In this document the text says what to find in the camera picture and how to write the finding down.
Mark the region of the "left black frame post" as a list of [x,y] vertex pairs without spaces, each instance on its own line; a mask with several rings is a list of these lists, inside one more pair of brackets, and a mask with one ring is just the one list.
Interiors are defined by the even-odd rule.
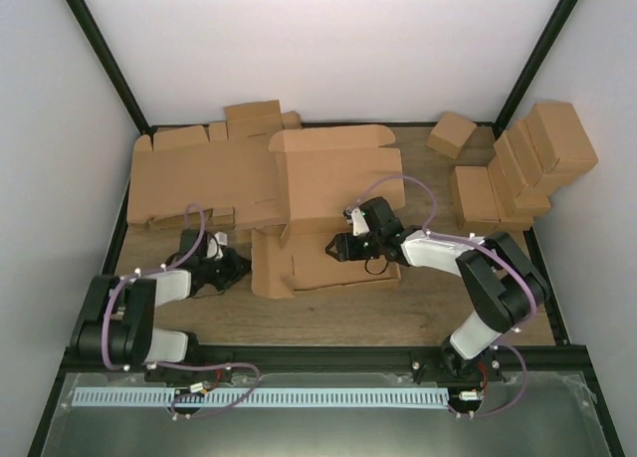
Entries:
[[86,0],[65,0],[65,2],[136,129],[141,134],[151,132],[151,125],[144,116]]

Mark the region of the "large folded cardboard box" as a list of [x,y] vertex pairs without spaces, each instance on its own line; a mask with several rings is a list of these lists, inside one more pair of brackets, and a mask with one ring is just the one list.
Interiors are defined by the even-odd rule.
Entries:
[[538,102],[525,118],[542,178],[551,191],[568,186],[591,171],[598,156],[570,103]]

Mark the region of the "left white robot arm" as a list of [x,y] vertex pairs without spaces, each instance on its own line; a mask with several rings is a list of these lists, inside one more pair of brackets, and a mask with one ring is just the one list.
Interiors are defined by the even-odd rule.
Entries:
[[178,251],[154,273],[93,277],[69,344],[77,360],[108,368],[166,362],[180,380],[203,369],[196,334],[155,325],[155,309],[193,298],[205,286],[223,294],[252,271],[223,232],[184,230]]

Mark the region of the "stack of flat cardboard blanks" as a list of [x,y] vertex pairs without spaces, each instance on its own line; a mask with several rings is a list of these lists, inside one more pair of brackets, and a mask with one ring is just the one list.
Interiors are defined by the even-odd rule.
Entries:
[[159,130],[134,145],[126,221],[171,227],[190,204],[216,224],[237,229],[280,225],[280,198],[271,138],[299,129],[296,112],[278,101],[227,106],[222,121]]

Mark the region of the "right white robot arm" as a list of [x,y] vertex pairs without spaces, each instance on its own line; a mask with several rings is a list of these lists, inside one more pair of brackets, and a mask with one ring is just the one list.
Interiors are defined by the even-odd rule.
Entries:
[[550,297],[546,279],[507,232],[461,237],[405,227],[382,197],[343,215],[351,230],[335,234],[325,246],[336,261],[383,258],[389,264],[462,279],[473,311],[441,345],[441,367],[453,379],[469,377],[488,347],[532,320]]

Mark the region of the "row of folded boxes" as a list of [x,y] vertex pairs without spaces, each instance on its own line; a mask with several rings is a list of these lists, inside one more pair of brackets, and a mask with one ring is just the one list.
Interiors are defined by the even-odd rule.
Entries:
[[499,229],[529,230],[537,217],[550,211],[549,196],[529,184],[507,131],[495,141],[494,151],[487,169],[499,213]]

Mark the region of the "right black frame post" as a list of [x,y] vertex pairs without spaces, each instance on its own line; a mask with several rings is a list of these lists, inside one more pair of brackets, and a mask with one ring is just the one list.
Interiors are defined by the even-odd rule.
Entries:
[[495,136],[499,136],[514,118],[516,111],[579,1],[580,0],[557,1],[514,86],[508,94],[497,118],[493,122],[492,130]]

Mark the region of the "black frame post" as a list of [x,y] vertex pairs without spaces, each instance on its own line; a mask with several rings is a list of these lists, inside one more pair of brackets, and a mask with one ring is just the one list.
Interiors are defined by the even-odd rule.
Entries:
[[141,134],[151,132],[151,125],[144,116],[86,0],[65,0],[65,2],[136,129]]
[[499,136],[514,118],[516,111],[579,1],[580,0],[557,1],[514,86],[508,94],[497,118],[493,122],[492,130],[495,136]]

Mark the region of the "folded box on table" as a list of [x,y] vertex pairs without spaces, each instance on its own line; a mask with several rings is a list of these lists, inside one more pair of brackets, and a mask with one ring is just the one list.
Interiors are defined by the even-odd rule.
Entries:
[[450,188],[460,230],[488,235],[498,228],[500,216],[485,166],[456,166]]

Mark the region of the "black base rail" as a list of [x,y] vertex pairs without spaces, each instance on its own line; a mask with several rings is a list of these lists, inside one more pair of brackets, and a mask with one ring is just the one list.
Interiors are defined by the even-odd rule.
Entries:
[[[531,345],[517,347],[529,371],[581,371],[592,369],[588,351],[583,345]],[[481,372],[469,364],[464,374],[454,375],[443,368],[441,351],[434,346],[250,346],[205,345],[200,351],[204,364],[246,362],[255,365],[262,376],[274,373],[398,373],[412,376],[416,382],[437,382],[440,385],[477,383]],[[498,348],[486,351],[479,362],[488,376],[521,370],[513,352]],[[65,352],[60,372],[109,372],[102,364],[73,359]],[[151,382],[186,384],[211,372],[195,372],[160,367],[147,370],[132,368]]]

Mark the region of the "small folded cardboard box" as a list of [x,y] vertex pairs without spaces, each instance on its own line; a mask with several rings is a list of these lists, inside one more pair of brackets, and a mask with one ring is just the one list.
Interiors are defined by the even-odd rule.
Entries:
[[445,112],[432,128],[426,145],[452,159],[457,159],[477,128],[477,124],[459,114]]

